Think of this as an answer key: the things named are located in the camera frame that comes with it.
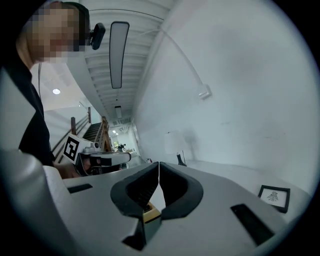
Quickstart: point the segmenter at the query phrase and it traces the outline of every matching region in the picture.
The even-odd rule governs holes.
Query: staircase
[[[95,138],[97,136],[97,133],[99,131],[100,126],[101,126],[100,122],[90,125],[89,129],[83,135],[83,138],[88,140],[88,141],[95,142]],[[98,135],[98,138],[97,138],[97,142],[100,141],[100,137],[101,137],[101,132],[99,132],[99,135]]]

